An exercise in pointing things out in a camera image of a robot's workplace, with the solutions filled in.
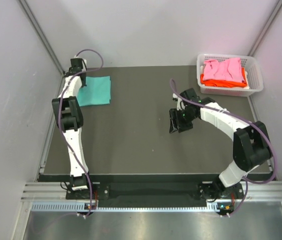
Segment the teal t shirt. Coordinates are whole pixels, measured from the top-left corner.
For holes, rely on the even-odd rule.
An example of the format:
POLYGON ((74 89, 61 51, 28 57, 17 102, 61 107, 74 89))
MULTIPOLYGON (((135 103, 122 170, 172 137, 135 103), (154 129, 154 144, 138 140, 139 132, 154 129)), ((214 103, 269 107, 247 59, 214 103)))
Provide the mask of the teal t shirt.
POLYGON ((86 77, 86 86, 79 89, 77 101, 80 107, 108 105, 111 101, 111 77, 86 77))

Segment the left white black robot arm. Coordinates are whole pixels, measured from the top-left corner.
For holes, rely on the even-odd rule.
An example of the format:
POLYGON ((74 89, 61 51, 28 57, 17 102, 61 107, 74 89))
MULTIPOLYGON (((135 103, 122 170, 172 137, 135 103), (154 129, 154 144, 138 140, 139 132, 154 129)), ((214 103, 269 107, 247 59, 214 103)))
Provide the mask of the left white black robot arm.
POLYGON ((64 86, 57 98, 51 101, 55 122, 61 136, 65 140, 70 161, 71 191, 77 191, 83 198, 90 198, 95 191, 89 183, 83 144, 82 127, 84 125, 83 113, 78 102, 79 90, 86 85, 87 61, 77 56, 70 59, 70 67, 64 75, 64 86))

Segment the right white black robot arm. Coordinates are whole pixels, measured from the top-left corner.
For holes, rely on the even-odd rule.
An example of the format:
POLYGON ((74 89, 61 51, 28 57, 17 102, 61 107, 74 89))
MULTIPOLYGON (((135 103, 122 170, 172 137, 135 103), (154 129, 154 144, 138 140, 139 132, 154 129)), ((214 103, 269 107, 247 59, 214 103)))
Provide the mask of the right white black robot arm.
POLYGON ((194 89, 173 93, 176 107, 169 110, 169 133, 182 133, 193 128, 200 119, 213 125, 232 140, 232 162, 213 180, 212 188, 220 198, 226 198, 249 172, 272 158, 267 128, 261 121, 249 122, 231 115, 210 97, 201 99, 194 89))

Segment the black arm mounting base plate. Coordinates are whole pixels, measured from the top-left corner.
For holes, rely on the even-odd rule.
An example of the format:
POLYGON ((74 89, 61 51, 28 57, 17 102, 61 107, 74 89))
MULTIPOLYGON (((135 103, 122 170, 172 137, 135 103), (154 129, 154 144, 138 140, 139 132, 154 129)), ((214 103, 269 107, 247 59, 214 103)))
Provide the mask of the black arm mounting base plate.
POLYGON ((110 200, 119 196, 182 196, 194 200, 214 199, 212 181, 217 174, 92 174, 92 192, 71 191, 67 200, 110 200))

